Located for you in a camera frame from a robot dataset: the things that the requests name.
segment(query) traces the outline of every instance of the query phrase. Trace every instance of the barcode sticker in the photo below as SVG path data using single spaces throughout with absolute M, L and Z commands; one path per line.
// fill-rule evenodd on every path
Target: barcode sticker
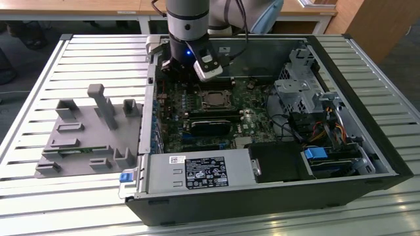
M 170 157 L 170 164 L 180 164 L 186 163 L 186 156 L 171 156 Z

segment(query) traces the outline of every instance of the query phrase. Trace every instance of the aluminum slatted platform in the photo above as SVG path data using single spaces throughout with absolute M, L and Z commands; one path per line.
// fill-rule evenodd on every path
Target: aluminum slatted platform
M 60 98 L 94 105 L 86 90 L 102 83 L 114 104 L 127 98 L 143 103 L 146 38 L 75 35 L 59 42 L 0 146 L 0 235 L 347 236 L 420 231 L 420 115 L 359 46 L 340 35 L 318 38 L 415 173 L 390 190 L 324 210 L 148 227 L 119 198 L 119 174 L 32 178 Z

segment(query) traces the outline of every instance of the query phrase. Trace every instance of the blue release latch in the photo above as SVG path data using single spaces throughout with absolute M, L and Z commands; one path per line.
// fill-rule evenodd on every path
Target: blue release latch
M 134 177 L 132 173 L 122 173 L 120 174 L 120 183 L 130 183 L 130 182 L 132 182 L 132 177 Z
M 327 158 L 327 152 L 323 147 L 310 147 L 304 154 L 307 156 L 307 159 L 319 159 L 319 158 Z

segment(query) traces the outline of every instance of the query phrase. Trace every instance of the power supply label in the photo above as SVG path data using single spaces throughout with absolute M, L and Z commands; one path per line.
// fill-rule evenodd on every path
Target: power supply label
M 224 157 L 186 159 L 186 183 L 188 189 L 230 186 Z

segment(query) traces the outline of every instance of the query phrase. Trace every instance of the wooden table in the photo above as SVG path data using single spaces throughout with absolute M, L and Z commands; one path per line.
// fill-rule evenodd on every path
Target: wooden table
M 0 0 L 0 20 L 138 20 L 142 0 Z
M 307 9 L 298 0 L 284 0 L 278 21 L 316 22 L 315 34 L 324 33 L 334 9 Z M 166 0 L 158 2 L 163 11 Z M 88 21 L 138 20 L 143 34 L 151 34 L 150 21 L 166 20 L 151 0 L 0 0 L 0 20 Z
M 156 3 L 156 7 L 166 12 L 166 0 L 160 0 Z M 140 28 L 143 34 L 151 34 L 150 21 L 166 20 L 158 12 L 154 10 L 151 1 L 142 0 L 140 3 Z M 280 16 L 278 21 L 283 22 L 316 22 L 314 29 L 314 34 L 323 34 L 328 27 L 331 18 L 336 15 L 338 11 L 335 9 L 324 8 L 303 8 L 298 0 L 284 0 L 284 6 L 282 8 Z

